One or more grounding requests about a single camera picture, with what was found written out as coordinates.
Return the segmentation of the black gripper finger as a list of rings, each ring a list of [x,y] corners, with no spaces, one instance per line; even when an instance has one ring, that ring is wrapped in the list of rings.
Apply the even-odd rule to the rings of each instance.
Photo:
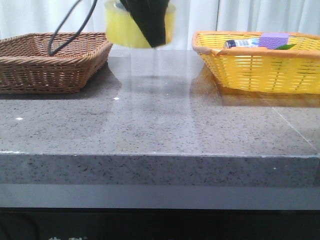
[[[121,0],[152,48],[168,44],[165,17],[168,0]]]

